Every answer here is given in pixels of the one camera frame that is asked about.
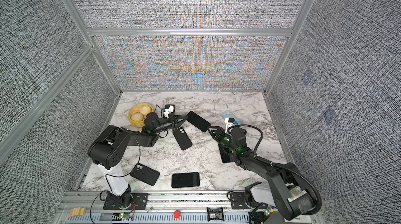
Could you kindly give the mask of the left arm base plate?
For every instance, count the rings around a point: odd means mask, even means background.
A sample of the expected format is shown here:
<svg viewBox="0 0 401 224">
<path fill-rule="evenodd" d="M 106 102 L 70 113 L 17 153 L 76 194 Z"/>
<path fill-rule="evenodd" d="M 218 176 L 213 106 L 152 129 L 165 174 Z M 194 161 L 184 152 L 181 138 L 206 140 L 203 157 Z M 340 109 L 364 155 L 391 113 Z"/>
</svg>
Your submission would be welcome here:
<svg viewBox="0 0 401 224">
<path fill-rule="evenodd" d="M 122 196 L 108 194 L 104 200 L 103 210 L 145 210 L 148 193 L 128 193 Z"/>
</svg>

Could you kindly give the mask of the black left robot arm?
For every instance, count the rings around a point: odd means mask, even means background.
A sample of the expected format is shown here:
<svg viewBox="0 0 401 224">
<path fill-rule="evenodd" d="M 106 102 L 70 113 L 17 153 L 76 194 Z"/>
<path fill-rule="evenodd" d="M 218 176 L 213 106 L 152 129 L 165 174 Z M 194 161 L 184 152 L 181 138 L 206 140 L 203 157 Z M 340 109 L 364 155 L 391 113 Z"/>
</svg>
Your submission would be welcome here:
<svg viewBox="0 0 401 224">
<path fill-rule="evenodd" d="M 187 119 L 185 115 L 170 113 L 167 117 L 159 117 L 152 112 L 144 118 L 144 126 L 140 132 L 114 125 L 107 126 L 90 145 L 88 156 L 103 172 L 109 192 L 120 197 L 129 188 L 121 168 L 121 160 L 129 145 L 152 147 L 160 138 L 161 132 L 175 131 Z"/>
</svg>

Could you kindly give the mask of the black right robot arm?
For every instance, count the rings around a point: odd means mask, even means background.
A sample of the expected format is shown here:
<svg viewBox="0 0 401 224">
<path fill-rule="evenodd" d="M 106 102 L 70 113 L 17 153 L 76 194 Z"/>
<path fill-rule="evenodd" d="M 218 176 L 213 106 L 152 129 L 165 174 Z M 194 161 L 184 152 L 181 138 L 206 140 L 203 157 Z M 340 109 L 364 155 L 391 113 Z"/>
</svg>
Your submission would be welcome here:
<svg viewBox="0 0 401 224">
<path fill-rule="evenodd" d="M 261 136 L 252 150 L 246 143 L 246 130 L 257 130 Z M 222 147 L 229 150 L 234 163 L 244 170 L 256 173 L 268 182 L 273 204 L 286 219 L 299 215 L 317 214 L 322 207 L 322 198 L 317 188 L 303 176 L 293 163 L 276 163 L 259 156 L 256 151 L 263 140 L 261 129 L 248 124 L 231 126 L 227 130 L 220 126 L 209 126 L 207 131 Z"/>
</svg>

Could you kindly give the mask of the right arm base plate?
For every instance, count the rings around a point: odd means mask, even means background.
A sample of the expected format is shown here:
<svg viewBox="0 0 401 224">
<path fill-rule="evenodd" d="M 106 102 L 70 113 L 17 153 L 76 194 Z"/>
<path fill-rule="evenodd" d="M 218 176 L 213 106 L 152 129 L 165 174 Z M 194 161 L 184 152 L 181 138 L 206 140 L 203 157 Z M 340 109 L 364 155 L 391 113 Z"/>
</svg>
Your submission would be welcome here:
<svg viewBox="0 0 401 224">
<path fill-rule="evenodd" d="M 249 192 L 228 191 L 226 197 L 230 201 L 231 208 L 236 210 L 255 209 L 262 204 L 261 209 L 275 208 L 273 196 L 270 192 L 257 193 L 253 196 Z"/>
</svg>

